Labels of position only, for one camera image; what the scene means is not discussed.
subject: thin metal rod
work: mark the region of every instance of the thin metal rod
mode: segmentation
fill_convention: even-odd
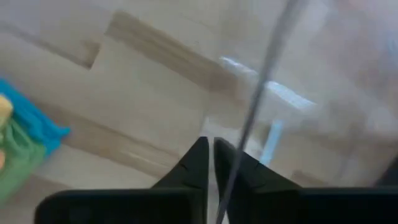
[[[225,211],[228,206],[231,192],[233,190],[235,179],[238,174],[239,166],[242,160],[243,151],[246,147],[246,143],[250,136],[253,123],[258,113],[260,99],[263,97],[265,85],[268,82],[277,61],[280,58],[288,33],[293,26],[294,19],[299,14],[298,9],[300,1],[301,0],[287,1],[287,4],[282,11],[282,14],[280,15],[277,24],[275,25],[275,28],[272,32],[271,41],[269,42],[269,45],[267,47],[266,57],[264,59],[263,67],[260,72],[259,82],[251,98],[249,111],[245,118],[241,139],[239,141],[236,152],[236,157],[233,162],[231,172],[229,173],[228,183],[222,201],[218,206],[216,224],[221,224],[224,219]]]

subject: hardwood floor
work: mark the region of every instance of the hardwood floor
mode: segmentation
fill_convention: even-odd
[[[58,190],[150,187],[199,136],[236,144],[284,2],[251,3],[0,2],[0,76],[72,128],[0,222],[30,223]],[[381,69],[395,67],[367,35],[371,17],[349,16],[356,4],[309,1],[246,147],[260,158],[271,123],[282,120],[269,167],[303,186],[372,185],[398,153],[396,81]],[[360,24],[356,33],[339,19]],[[217,204],[211,161],[209,223]]]

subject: black plastic piece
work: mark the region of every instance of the black plastic piece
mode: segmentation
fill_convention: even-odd
[[[235,152],[227,141],[215,141],[215,168],[220,198]],[[370,220],[398,223],[397,204],[397,188],[301,188],[245,153],[227,213],[231,224],[351,223]]]
[[[35,223],[206,223],[208,156],[201,137],[152,189],[60,192],[37,207]]]
[[[398,157],[390,164],[385,173],[377,181],[378,186],[398,186]]]

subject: fabric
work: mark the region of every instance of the fabric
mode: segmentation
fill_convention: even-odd
[[[46,148],[46,156],[49,156],[58,148],[61,144],[61,138],[70,132],[70,128],[59,128],[55,125],[4,79],[0,79],[0,93],[4,94],[14,106],[12,117],[27,131],[32,139],[43,143]]]
[[[10,119],[3,130],[6,163],[0,170],[0,204],[14,193],[39,165],[45,156],[45,147],[33,141],[23,128]]]

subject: glass surface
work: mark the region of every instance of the glass surface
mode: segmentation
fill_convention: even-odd
[[[0,78],[72,133],[0,223],[29,223],[60,190],[149,188],[199,136],[236,146],[285,3],[1,1]],[[398,153],[397,10],[306,1],[245,151],[304,187],[377,184]],[[211,149],[208,220],[214,169]]]

